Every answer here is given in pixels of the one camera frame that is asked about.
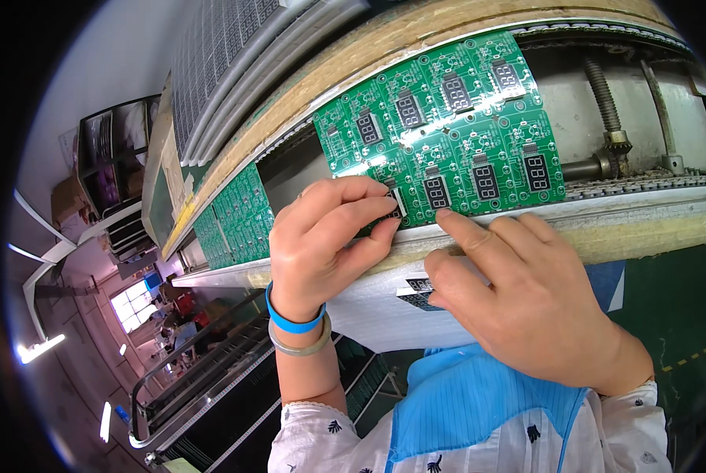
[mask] hand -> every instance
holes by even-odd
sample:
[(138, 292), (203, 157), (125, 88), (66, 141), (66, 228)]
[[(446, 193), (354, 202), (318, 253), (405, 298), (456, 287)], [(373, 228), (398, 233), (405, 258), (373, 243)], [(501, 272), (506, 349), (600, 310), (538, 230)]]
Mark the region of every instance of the hand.
[(606, 395), (652, 375), (644, 346), (600, 310), (576, 252), (542, 219), (501, 216), (488, 231), (440, 210), (437, 223), (492, 285), (435, 250), (424, 261), (435, 289), (429, 303), (449, 310), (500, 362)]
[(292, 322), (312, 320), (321, 304), (387, 256), (396, 218), (345, 248), (360, 229), (395, 209), (396, 200), (386, 194), (386, 185), (365, 175), (323, 179), (277, 214), (269, 233), (270, 298), (277, 313)]

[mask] blue wristband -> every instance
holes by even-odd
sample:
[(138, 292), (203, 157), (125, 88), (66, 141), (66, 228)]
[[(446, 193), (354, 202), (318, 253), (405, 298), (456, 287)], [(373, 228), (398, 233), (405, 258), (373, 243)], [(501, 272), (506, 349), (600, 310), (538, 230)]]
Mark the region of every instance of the blue wristband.
[(270, 282), (266, 287), (266, 292), (264, 294), (266, 295), (266, 307), (269, 309), (269, 316), (271, 316), (271, 320), (274, 322), (275, 326), (291, 334), (304, 334), (310, 332), (319, 325), (319, 322), (321, 322), (321, 319), (324, 317), (324, 313), (326, 312), (326, 302), (322, 304), (321, 309), (319, 310), (319, 316), (314, 320), (305, 322), (304, 324), (296, 324), (295, 322), (290, 322), (288, 319), (280, 316), (274, 308), (271, 307), (269, 296), (271, 295), (271, 287), (273, 285), (274, 281)]

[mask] green circuit board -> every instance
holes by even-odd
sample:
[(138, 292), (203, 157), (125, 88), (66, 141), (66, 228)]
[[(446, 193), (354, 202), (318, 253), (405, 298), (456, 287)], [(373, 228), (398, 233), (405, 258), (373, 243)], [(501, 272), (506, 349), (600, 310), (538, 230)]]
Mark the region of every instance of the green circuit board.
[(255, 163), (236, 175), (193, 229), (212, 270), (269, 257), (274, 214)]
[(434, 222), (442, 207), (472, 215), (566, 195), (537, 83), (508, 32), (390, 67), (313, 123), (332, 175), (385, 183), (401, 228)]

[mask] metal screw shaft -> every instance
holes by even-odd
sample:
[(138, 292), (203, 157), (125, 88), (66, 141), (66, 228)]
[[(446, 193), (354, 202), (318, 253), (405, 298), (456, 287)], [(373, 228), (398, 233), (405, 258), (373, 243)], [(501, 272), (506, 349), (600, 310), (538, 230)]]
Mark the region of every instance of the metal screw shaft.
[(587, 58), (585, 59), (585, 73), (592, 87), (594, 99), (597, 101), (597, 107), (600, 108), (605, 129), (609, 132), (618, 131), (621, 129), (621, 120), (618, 118), (618, 111), (615, 109), (615, 102), (613, 102), (613, 96), (610, 94), (603, 70), (598, 63)]

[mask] bracelet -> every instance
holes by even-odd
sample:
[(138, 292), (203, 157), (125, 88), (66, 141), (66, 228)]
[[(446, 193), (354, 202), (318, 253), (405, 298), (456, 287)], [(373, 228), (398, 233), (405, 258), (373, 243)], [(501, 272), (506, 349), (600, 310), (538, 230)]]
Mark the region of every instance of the bracelet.
[(327, 314), (326, 312), (324, 312), (324, 316), (322, 317), (321, 323), (323, 324), (321, 337), (319, 337), (319, 340), (315, 344), (307, 346), (306, 348), (295, 348), (293, 346), (287, 346), (281, 341), (279, 341), (279, 338), (276, 337), (276, 333), (274, 332), (273, 322), (269, 323), (269, 338), (271, 339), (271, 343), (274, 344), (276, 349), (281, 351), (283, 354), (287, 354), (290, 356), (313, 355), (326, 345), (326, 342), (329, 341), (329, 338), (332, 335), (332, 321), (329, 319), (329, 314)]
[(271, 288), (273, 285), (274, 281), (270, 282), (269, 285), (266, 287), (266, 292), (264, 294), (266, 295), (266, 307), (269, 309), (269, 316), (277, 327), (282, 328), (283, 331), (286, 331), (291, 334), (304, 334), (310, 332), (316, 326), (319, 325), (322, 316), (326, 312), (326, 302), (322, 304), (321, 308), (319, 309), (319, 315), (314, 320), (298, 324), (280, 316), (271, 306), (269, 296), (271, 294)]

